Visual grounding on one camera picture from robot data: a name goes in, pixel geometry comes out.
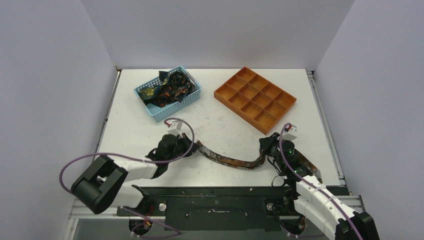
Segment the orange floral necktie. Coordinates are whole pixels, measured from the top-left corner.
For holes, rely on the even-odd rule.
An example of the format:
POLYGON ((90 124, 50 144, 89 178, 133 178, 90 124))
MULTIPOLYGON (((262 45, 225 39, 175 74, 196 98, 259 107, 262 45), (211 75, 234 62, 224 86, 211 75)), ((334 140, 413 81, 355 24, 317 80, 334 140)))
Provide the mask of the orange floral necktie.
MULTIPOLYGON (((260 166, 262 166, 265 163, 265 161, 268 161, 268 157, 266 155, 261 154, 261 153, 259 153, 259 157, 254 161, 243 161, 243 160, 239 160, 239 159, 235 159, 235 158, 231 158, 231 157, 227 157, 227 156, 218 154, 218 153, 210 150, 206 146, 204 146, 199 140, 196 142, 196 145, 198 146, 198 151, 200 153, 202 153, 208 159, 210 159, 210 160, 212 160, 216 163, 219 163, 219 164, 222 164, 222 165, 225 165, 225 166, 228 166, 228 167, 232 167, 232 168, 245 169, 245 170, 255 170, 255 169, 258 169, 260 166)), ((280 152, 281 152, 281 156, 282 156, 283 160, 285 161, 285 163, 287 163, 286 158, 283 155, 283 148, 280 148, 280 152)), ((315 165, 313 165, 308 159, 307 159, 307 161, 308 161, 307 166, 311 170, 311 175, 309 175, 309 176, 312 176, 312 175, 316 176, 319 183, 322 183, 323 181, 322 181, 321 173, 320 173, 319 169, 315 165)))

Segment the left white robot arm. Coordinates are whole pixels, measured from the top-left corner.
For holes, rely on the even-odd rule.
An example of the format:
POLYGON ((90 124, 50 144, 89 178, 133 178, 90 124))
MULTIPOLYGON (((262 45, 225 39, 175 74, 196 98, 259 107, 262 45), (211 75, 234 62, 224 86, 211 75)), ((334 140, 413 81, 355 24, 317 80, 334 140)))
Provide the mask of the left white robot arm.
POLYGON ((146 156, 146 162, 113 160, 106 154, 98 156, 75 180, 70 193, 94 214, 109 207, 129 207, 136 215, 149 210, 144 193, 130 181, 156 179, 169 167, 169 160, 189 157, 199 149, 186 134, 165 134, 156 148, 146 156))

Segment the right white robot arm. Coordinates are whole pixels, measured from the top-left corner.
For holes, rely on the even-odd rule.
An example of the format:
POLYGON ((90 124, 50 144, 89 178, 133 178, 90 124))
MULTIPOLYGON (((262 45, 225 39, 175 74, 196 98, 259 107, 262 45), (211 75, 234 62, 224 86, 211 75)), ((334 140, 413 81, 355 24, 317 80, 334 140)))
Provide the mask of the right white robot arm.
POLYGON ((330 192, 320 171, 295 144, 275 132, 259 139, 259 152, 270 157, 289 187, 282 207, 290 215, 309 219, 330 240, 378 240, 374 219, 358 212, 330 192))

